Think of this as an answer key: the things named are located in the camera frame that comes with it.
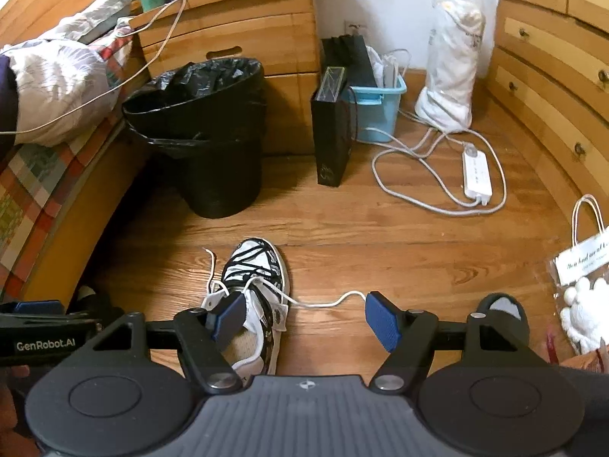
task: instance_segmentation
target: wall outlet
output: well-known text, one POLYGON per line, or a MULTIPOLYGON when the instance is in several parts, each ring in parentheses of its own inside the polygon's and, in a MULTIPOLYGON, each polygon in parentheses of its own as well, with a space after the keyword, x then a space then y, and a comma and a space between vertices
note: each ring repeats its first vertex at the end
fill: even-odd
POLYGON ((345 21, 345 34, 351 36, 362 36, 368 44, 368 26, 360 22, 345 21))

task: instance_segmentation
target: bed frame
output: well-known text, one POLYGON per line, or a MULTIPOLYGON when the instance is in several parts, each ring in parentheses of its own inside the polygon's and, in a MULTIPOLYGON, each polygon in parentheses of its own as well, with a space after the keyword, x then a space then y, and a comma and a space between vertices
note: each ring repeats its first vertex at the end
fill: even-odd
MULTIPOLYGON (((95 0, 9 0, 0 8, 0 47, 35 38, 65 16, 95 0)), ((127 77, 142 68, 139 42, 133 43, 127 77)), ((147 73, 131 82, 134 91, 149 79, 147 73)), ((101 154, 70 205, 64 205, 37 258, 22 300, 59 299, 68 305, 97 241, 133 178, 144 166, 148 151, 120 134, 101 154)))

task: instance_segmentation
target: bag handle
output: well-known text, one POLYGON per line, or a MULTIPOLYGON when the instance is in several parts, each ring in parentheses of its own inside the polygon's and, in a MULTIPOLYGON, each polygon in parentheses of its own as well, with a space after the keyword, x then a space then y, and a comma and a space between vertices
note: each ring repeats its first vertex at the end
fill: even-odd
POLYGON ((582 204, 584 203, 590 205, 590 207, 592 207, 592 211, 595 212, 596 224, 599 227, 599 233, 603 233, 605 231, 605 223, 603 222, 603 215, 601 213, 601 207, 599 206, 599 202, 592 194, 585 194, 577 200, 575 206, 573 207, 573 213, 571 214, 571 243, 573 247, 578 244, 577 225, 579 222, 579 210, 582 207, 582 204))

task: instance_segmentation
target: paper label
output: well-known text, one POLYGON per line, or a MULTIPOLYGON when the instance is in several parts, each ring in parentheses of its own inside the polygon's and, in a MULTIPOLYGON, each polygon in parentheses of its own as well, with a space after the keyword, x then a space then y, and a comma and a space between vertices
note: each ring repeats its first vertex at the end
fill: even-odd
POLYGON ((276 331, 285 331, 285 323, 287 322, 287 304, 273 304, 273 329, 276 331))
POLYGON ((594 235, 561 252, 554 263, 562 286, 592 273, 609 263, 609 232, 594 235))

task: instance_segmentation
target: wooden floor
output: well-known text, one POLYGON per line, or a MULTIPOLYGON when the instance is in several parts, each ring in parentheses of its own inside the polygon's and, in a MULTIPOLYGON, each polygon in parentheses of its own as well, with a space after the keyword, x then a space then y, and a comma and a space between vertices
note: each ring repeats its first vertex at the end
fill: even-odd
MULTIPOLYGON (((282 251, 292 295, 302 301, 330 302, 345 291, 378 290, 403 309, 462 321, 488 293, 504 291, 523 302, 531 345, 541 353, 547 329, 560 331, 546 262, 568 245, 570 225, 501 126, 488 118, 487 101, 476 100, 473 128, 494 146, 508 186, 505 208, 492 216, 439 216, 387 195, 370 169, 376 147, 355 147, 338 189, 317 185, 313 157, 268 158, 257 202, 222 220, 197 217, 166 184, 139 192, 135 187, 95 254, 88 282, 111 293, 126 310, 142 311, 151 320, 170 319, 200 305, 209 269, 203 246, 217 253, 222 269, 239 241, 263 236, 282 251)), ((398 133, 411 141, 423 130, 401 119, 398 133)), ((461 151, 444 142, 430 162, 464 198, 461 151)), ((400 192, 454 208, 413 160, 389 155, 379 162, 379 171, 400 192)), ((495 205, 501 183, 494 166, 491 174, 495 205)), ((572 356, 561 334, 558 354, 562 360, 572 356)), ((357 373, 369 380, 386 355, 365 323, 363 302, 354 297, 333 310, 291 309, 278 371, 357 373)), ((160 358, 175 362, 170 355, 160 358)), ((434 368, 457 358, 456 353, 438 355, 434 368)))

